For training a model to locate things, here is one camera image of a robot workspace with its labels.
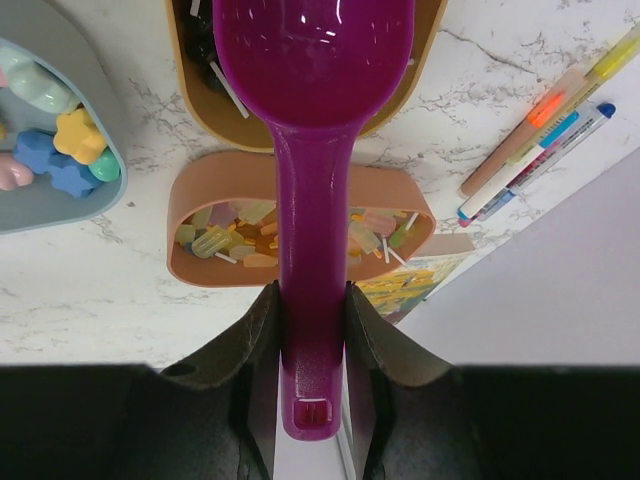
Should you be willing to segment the magenta plastic scoop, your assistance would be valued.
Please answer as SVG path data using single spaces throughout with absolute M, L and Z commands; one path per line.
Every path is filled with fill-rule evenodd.
M 349 168 L 401 82 L 411 1 L 217 1 L 213 33 L 239 99 L 268 127 L 277 165 L 282 419 L 319 441 L 341 419 Z

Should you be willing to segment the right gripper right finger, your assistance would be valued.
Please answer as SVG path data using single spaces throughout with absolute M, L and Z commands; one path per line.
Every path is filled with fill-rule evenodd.
M 351 282 L 343 321 L 355 473 L 371 479 L 398 417 L 394 389 L 421 388 L 452 365 L 383 319 Z

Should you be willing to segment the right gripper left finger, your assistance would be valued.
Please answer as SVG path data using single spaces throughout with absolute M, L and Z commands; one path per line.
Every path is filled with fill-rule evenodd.
M 274 473 L 280 358 L 279 284 L 264 287 L 231 327 L 161 371 L 180 385 L 231 386 L 227 424 L 262 479 Z

